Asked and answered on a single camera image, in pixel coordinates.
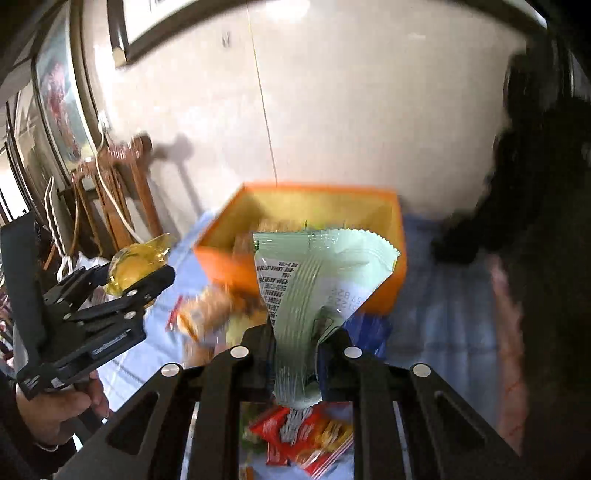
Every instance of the silver screw head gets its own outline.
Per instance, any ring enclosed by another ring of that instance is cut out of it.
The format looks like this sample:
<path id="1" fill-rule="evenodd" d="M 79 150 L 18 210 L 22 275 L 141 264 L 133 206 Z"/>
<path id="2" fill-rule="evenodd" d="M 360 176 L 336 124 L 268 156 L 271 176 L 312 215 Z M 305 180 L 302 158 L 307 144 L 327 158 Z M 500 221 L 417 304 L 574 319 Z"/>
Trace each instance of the silver screw head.
<path id="1" fill-rule="evenodd" d="M 231 351 L 230 355 L 234 358 L 244 358 L 248 355 L 249 351 L 248 348 L 242 345 L 235 346 Z"/>
<path id="2" fill-rule="evenodd" d="M 363 355 L 363 351 L 361 350 L 361 348 L 357 347 L 357 346 L 348 346 L 343 353 L 345 354 L 345 357 L 347 358 L 359 358 L 361 355 Z"/>
<path id="3" fill-rule="evenodd" d="M 417 377 L 427 378 L 429 375 L 431 375 L 431 368 L 429 368 L 429 366 L 425 364 L 416 364 L 413 367 L 413 373 Z"/>
<path id="4" fill-rule="evenodd" d="M 181 371 L 177 364 L 166 364 L 160 369 L 160 373 L 164 377 L 174 377 Z"/>

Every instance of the white wall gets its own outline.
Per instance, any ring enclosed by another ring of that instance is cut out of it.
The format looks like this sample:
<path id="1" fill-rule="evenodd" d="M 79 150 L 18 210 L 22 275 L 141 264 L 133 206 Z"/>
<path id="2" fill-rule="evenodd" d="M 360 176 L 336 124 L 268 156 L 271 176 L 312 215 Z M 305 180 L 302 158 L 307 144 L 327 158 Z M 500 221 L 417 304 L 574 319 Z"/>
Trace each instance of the white wall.
<path id="1" fill-rule="evenodd" d="M 248 3 L 117 70 L 106 0 L 85 2 L 83 31 L 96 104 L 114 137 L 152 137 L 152 192 L 180 233 L 253 180 L 389 187 L 428 216 L 473 207 L 525 45 L 439 0 Z"/>

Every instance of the picture frame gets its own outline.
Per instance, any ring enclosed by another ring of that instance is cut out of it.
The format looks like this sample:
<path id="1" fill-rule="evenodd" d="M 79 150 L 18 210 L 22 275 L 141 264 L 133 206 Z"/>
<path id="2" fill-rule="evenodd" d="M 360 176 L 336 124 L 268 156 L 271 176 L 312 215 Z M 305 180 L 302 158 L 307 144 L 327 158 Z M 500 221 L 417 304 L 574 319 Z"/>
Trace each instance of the picture frame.
<path id="1" fill-rule="evenodd" d="M 107 0 L 115 67 L 135 62 L 198 21 L 245 0 Z"/>

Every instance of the black sleeve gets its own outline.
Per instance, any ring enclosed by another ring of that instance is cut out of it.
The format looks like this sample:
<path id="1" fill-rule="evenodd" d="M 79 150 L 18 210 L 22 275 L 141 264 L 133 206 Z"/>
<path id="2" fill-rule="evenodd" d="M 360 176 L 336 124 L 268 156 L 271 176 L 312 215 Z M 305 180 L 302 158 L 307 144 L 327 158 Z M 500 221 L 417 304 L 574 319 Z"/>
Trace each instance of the black sleeve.
<path id="1" fill-rule="evenodd" d="M 48 478 L 76 453 L 71 440 L 55 452 L 47 452 L 23 422 L 15 399 L 15 382 L 0 372 L 0 470 L 14 479 Z"/>

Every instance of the red wrapper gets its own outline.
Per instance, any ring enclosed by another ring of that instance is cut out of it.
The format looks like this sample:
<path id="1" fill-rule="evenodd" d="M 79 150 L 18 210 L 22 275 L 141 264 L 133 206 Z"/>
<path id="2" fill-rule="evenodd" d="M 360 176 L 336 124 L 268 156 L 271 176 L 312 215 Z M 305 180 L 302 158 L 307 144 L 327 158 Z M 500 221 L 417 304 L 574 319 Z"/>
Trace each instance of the red wrapper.
<path id="1" fill-rule="evenodd" d="M 353 443 L 353 427 L 328 419 L 318 405 L 304 410 L 273 408 L 250 429 L 314 479 Z"/>
<path id="2" fill-rule="evenodd" d="M 288 466 L 289 458 L 283 456 L 279 449 L 272 443 L 267 443 L 267 465 L 268 466 Z"/>

